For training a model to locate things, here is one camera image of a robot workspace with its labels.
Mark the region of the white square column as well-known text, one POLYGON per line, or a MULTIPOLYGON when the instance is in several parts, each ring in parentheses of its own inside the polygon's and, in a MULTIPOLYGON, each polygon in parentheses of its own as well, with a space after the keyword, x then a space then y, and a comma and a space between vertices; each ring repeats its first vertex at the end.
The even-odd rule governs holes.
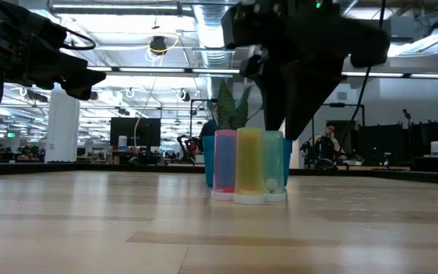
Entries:
POLYGON ((74 162, 78 150, 80 101, 59 84, 51 90, 45 162, 74 162))

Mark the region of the green snake plant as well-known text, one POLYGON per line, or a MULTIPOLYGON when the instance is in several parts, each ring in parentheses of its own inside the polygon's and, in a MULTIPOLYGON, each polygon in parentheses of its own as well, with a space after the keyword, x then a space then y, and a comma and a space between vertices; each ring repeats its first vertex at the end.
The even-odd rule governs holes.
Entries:
POLYGON ((221 81, 217 97, 207 99, 207 108, 211 113, 216 129, 238 130, 243 128, 263 109, 263 106, 260 106, 254 113, 249 113, 249 96, 252 89, 252 84, 247 85, 243 89, 241 98, 235 100, 226 81, 221 81))

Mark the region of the yellow pill bottle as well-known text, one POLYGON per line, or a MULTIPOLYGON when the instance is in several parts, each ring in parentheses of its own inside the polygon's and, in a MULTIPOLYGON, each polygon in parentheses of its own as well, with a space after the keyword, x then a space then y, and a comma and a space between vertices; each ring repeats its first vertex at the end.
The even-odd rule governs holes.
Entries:
POLYGON ((262 133, 259 128, 236 131, 236 182, 233 201, 244 205, 265 202, 262 133))

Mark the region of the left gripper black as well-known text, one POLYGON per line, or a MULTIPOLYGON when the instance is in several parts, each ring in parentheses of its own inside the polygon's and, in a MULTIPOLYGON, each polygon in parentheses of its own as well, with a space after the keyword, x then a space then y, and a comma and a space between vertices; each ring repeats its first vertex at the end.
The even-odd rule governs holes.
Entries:
POLYGON ((106 73, 87 69, 87 62, 59 51, 67 37, 64 28, 31 11, 0 11, 0 72, 6 81, 52 87, 89 100, 93 84, 106 73))

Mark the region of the black desk monitor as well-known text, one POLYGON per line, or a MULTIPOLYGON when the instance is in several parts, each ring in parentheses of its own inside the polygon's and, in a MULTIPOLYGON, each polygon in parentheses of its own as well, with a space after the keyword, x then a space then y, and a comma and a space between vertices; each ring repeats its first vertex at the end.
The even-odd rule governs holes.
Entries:
POLYGON ((438 142, 438 122, 412 123, 409 127, 411 136, 411 154, 422 157, 430 154, 430 143, 438 142))
POLYGON ((367 166, 395 166, 403 162, 405 136, 402 124, 361 127, 359 155, 367 166))

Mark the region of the black table edge rail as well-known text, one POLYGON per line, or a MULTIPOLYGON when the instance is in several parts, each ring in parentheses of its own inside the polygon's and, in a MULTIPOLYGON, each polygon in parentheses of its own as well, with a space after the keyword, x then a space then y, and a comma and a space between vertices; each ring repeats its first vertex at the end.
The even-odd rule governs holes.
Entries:
MULTIPOLYGON (((82 163, 0 163, 0 175, 35 174, 63 171, 129 171, 159 174, 203 174, 203 167, 193 166, 131 166, 82 163)), ((373 177, 438 184, 438 173, 400 170, 289 170, 291 176, 373 177)))

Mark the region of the black red background robot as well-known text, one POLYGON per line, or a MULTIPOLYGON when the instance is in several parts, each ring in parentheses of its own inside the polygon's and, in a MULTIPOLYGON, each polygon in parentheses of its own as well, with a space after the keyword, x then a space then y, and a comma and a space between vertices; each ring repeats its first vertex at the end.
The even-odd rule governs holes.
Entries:
POLYGON ((182 149, 182 161, 195 163, 197 152, 203 151, 201 139, 189 135, 180 135, 176 140, 182 149))

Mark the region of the black wide frame stand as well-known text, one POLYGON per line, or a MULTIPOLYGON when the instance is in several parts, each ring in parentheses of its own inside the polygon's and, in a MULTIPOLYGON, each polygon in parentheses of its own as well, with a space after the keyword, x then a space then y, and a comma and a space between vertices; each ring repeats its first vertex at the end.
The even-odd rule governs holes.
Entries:
POLYGON ((344 107, 359 107, 359 110, 357 113, 361 114, 361 125, 366 125, 366 117, 365 117, 365 105, 364 104, 346 104, 342 102, 335 102, 335 103, 323 103, 322 106, 318 109, 317 113, 319 113, 323 107, 331 107, 331 108, 344 108, 344 107))

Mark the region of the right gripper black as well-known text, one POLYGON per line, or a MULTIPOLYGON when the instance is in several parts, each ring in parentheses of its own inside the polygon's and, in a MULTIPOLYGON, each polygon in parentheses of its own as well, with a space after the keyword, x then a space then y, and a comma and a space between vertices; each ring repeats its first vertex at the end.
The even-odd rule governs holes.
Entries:
MULTIPOLYGON (((383 64, 390 46, 382 25, 345 17, 333 0, 240 0, 226 11, 221 26, 227 49, 262 48, 258 74, 267 63, 299 62, 317 69, 345 58, 355 68, 367 68, 383 64)), ((342 75, 286 74, 286 99, 282 74, 265 76, 265 128, 277 131, 285 118, 286 138, 298 139, 343 80, 342 75)))

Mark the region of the pink pill bottle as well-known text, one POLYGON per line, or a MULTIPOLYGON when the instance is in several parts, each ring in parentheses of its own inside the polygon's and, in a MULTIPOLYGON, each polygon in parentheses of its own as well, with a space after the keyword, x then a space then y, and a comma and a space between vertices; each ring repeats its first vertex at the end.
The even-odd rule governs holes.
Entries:
POLYGON ((230 201, 236 186, 236 131, 221 129, 214 137, 214 176, 211 198, 230 201))

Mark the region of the person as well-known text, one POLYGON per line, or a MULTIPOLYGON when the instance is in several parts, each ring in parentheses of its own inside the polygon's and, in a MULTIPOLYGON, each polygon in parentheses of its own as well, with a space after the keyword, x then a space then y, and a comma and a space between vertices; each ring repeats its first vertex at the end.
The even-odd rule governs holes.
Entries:
POLYGON ((332 122, 327 122, 324 131, 313 136, 312 145, 315 164, 322 159, 329 160, 332 163, 335 163, 337 159, 347 159, 344 150, 335 137, 335 125, 332 122))
POLYGON ((203 139, 207 136, 214 136, 214 133, 217 129, 217 124, 214 118, 214 115, 217 113, 217 104, 213 103, 212 106, 214 107, 213 110, 211 110, 212 118, 203 125, 199 134, 200 139, 203 139))

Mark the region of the silver corrugated ceiling duct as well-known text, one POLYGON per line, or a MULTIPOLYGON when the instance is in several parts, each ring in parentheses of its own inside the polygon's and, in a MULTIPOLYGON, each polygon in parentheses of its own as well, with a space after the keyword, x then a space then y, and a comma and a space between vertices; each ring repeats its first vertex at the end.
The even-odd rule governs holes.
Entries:
POLYGON ((226 14, 227 6, 193 5, 197 20, 197 34, 202 61, 207 68, 229 68, 232 53, 224 49, 224 36, 221 19, 226 14))

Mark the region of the long ceiling light bar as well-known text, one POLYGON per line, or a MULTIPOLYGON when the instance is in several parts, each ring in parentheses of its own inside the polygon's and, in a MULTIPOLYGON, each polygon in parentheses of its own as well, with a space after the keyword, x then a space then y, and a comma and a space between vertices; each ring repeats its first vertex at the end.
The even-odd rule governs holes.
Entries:
MULTIPOLYGON (((232 68, 167 68, 167 67, 111 67, 91 66, 90 69, 105 73, 124 74, 197 74, 197 75, 239 75, 239 69, 232 68)), ((413 79, 435 79, 438 80, 438 73, 408 73, 408 72, 370 72, 374 78, 413 78, 413 79)))

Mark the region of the teal pill bottle white balls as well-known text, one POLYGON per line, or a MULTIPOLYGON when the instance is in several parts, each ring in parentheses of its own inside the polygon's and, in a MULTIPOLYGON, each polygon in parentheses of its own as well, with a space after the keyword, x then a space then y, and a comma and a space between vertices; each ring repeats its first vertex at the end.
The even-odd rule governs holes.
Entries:
POLYGON ((263 133, 263 181, 267 202, 286 200, 284 186, 284 139, 283 133, 263 133))

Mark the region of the blue plastic cup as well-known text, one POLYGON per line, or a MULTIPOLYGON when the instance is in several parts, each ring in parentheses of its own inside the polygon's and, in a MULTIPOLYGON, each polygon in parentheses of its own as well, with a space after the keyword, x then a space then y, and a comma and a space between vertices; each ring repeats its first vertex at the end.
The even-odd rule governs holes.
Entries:
MULTIPOLYGON (((205 158, 205 176, 206 183, 209 187, 213 187, 214 179, 214 136, 205 136, 202 139, 203 152, 205 158)), ((284 185, 287 185, 287 180, 290 171, 290 156, 292 153, 292 141, 284 140, 284 185)))

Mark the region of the black narrow frame stand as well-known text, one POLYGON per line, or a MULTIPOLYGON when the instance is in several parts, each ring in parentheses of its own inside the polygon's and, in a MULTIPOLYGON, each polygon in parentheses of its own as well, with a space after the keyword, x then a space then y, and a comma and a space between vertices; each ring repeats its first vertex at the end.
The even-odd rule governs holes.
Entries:
POLYGON ((202 129, 203 125, 212 118, 211 110, 213 110, 213 108, 214 108, 212 106, 213 103, 217 103, 217 100, 216 99, 192 99, 191 100, 190 110, 189 110, 189 133, 190 133, 190 136, 199 138, 199 134, 200 134, 201 130, 200 130, 198 135, 196 135, 195 133, 192 132, 192 124, 193 124, 192 119, 194 116, 198 115, 198 111, 204 111, 207 114, 209 114, 210 117, 207 118, 206 121, 204 123, 202 123, 202 125, 201 125, 201 129, 202 129))

